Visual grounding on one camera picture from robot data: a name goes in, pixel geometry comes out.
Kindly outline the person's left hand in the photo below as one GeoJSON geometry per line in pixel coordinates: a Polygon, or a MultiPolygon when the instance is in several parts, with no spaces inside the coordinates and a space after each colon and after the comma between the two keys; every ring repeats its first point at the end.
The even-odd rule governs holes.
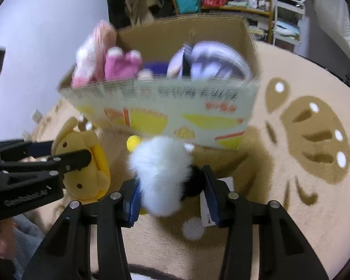
{"type": "Polygon", "coordinates": [[[16,255],[16,237],[12,218],[0,221],[0,258],[12,260],[16,255]]]}

